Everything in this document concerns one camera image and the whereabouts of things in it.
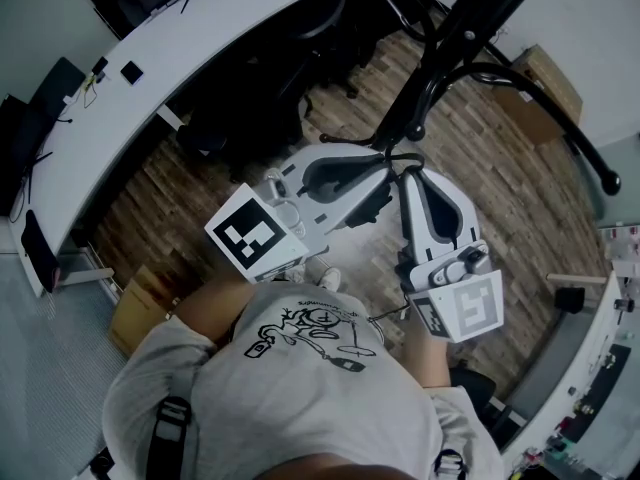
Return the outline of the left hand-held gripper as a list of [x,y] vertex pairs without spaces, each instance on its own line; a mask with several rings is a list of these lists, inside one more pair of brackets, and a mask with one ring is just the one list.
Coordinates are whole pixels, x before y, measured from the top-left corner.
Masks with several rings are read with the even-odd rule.
[[263,282],[318,253],[313,227],[341,227],[388,176],[384,156],[369,148],[306,146],[256,186],[241,184],[205,231],[246,280]]

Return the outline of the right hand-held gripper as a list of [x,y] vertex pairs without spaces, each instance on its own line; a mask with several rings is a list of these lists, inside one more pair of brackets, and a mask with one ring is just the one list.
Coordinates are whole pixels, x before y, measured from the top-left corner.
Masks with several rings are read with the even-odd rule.
[[466,194],[435,171],[409,168],[402,174],[402,221],[413,259],[400,252],[397,275],[411,314],[429,334],[460,343],[501,327],[502,275],[487,243],[477,241],[478,218]]

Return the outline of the black stand with curved legs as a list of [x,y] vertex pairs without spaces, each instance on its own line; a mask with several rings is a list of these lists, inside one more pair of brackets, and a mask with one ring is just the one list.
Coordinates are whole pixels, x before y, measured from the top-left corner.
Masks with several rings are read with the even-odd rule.
[[600,179],[603,191],[613,196],[621,178],[612,170],[574,121],[539,86],[503,65],[479,62],[476,57],[498,29],[525,0],[456,0],[441,25],[432,22],[420,0],[383,0],[401,28],[424,47],[421,59],[362,147],[390,152],[404,139],[424,138],[429,111],[458,80],[471,76],[493,86],[528,93],[574,143]]

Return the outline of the person's left forearm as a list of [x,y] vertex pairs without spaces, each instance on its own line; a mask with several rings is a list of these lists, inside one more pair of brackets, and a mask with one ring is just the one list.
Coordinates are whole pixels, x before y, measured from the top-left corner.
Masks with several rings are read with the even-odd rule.
[[173,315],[193,331],[219,343],[255,291],[256,286],[243,278],[214,279],[181,301]]

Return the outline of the person's right forearm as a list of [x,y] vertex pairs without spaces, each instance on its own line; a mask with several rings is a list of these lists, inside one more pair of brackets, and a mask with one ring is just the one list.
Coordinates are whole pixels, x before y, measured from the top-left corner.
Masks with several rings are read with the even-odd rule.
[[405,329],[401,364],[423,388],[451,386],[447,361],[448,342],[433,337],[420,322]]

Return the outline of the black office chair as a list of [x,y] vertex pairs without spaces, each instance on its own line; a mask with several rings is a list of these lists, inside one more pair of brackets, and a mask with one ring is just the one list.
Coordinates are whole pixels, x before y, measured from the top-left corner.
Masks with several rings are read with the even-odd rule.
[[300,103],[318,55],[293,49],[282,57],[231,64],[194,108],[177,142],[188,153],[219,160],[237,182],[245,167],[269,160],[303,137]]
[[300,0],[292,11],[288,38],[310,61],[311,83],[334,84],[349,99],[359,90],[350,82],[368,57],[368,37],[349,0]]

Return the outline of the wooden dowel bar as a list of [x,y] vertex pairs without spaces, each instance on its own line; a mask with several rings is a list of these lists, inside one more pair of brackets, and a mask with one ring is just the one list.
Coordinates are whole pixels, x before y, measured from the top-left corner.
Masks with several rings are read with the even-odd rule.
[[602,276],[583,276],[549,273],[546,280],[552,283],[572,283],[578,285],[605,285],[608,282],[607,277]]

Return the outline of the small black box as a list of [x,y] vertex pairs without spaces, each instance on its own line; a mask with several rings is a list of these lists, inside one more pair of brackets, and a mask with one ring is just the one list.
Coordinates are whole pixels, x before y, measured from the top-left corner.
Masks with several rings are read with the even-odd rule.
[[585,296],[583,287],[558,288],[554,294],[554,307],[564,313],[578,314],[584,308]]

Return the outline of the black chair seat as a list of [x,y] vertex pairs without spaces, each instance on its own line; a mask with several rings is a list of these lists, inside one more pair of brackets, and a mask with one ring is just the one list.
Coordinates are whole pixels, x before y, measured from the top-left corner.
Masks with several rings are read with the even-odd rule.
[[450,368],[449,374],[451,385],[462,387],[467,392],[475,411],[481,414],[495,393],[496,383],[484,374],[466,367]]

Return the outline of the tall cardboard box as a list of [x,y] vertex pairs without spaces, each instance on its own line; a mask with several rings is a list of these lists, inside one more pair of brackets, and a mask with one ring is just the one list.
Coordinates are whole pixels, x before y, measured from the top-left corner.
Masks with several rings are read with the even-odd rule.
[[[511,68],[534,83],[575,125],[580,124],[583,106],[580,95],[540,45],[524,51]],[[496,102],[534,145],[563,136],[561,127],[529,92],[507,87],[494,87],[492,92]]]

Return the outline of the white side desk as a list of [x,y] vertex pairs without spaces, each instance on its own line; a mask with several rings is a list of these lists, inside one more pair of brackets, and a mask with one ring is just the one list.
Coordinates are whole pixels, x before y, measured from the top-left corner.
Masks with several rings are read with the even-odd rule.
[[507,398],[513,413],[524,425],[502,451],[505,480],[529,466],[560,423],[574,414],[576,403],[589,391],[605,363],[618,332],[622,312],[614,309],[622,299],[616,274],[605,285],[554,283],[562,287],[599,288],[601,293],[586,302],[578,314],[561,316],[551,338],[522,381]]

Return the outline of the frosted glass partition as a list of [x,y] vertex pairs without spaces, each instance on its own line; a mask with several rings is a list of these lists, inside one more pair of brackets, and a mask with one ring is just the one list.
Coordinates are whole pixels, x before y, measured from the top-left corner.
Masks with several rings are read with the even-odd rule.
[[640,133],[598,149],[606,164],[621,179],[615,196],[605,194],[591,165],[570,142],[567,143],[582,175],[598,227],[640,225]]

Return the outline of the long white curved desk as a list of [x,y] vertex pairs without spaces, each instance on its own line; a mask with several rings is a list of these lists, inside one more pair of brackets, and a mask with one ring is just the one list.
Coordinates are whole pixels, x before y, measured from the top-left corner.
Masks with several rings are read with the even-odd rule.
[[[53,253],[59,253],[103,178],[139,130],[201,68],[239,37],[298,0],[190,0],[150,17],[110,52],[105,78],[74,98],[56,123],[9,222],[18,257],[35,295],[44,289],[21,245],[25,214],[35,213]],[[133,61],[142,78],[131,86],[120,70]]]

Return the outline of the black desk mat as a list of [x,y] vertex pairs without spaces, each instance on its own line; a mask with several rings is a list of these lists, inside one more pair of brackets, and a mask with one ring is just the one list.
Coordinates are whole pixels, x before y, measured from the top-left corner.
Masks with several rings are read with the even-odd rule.
[[581,413],[576,416],[576,429],[572,430],[575,443],[580,441],[602,410],[630,354],[631,348],[623,345],[614,344],[609,349],[607,360],[598,371],[589,392],[582,399],[582,402],[591,408],[592,412],[590,414]]

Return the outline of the white printed T-shirt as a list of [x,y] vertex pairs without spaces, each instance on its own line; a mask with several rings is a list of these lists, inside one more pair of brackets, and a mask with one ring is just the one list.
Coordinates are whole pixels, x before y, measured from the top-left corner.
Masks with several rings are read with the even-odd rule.
[[214,343],[176,316],[106,396],[103,434],[136,480],[502,480],[461,387],[423,388],[355,298],[256,286]]

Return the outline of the flat cardboard box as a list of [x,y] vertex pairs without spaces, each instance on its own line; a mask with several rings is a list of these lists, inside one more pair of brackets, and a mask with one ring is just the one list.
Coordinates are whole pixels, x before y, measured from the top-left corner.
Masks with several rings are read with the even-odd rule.
[[169,318],[174,299],[161,272],[142,265],[115,307],[108,330],[110,341],[130,357],[148,333]]

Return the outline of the black flat panel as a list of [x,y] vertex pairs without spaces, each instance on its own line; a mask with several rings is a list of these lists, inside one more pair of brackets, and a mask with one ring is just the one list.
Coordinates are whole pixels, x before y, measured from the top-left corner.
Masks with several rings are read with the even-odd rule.
[[51,251],[32,210],[28,210],[25,214],[21,244],[42,287],[46,292],[52,293],[60,279],[60,264]]

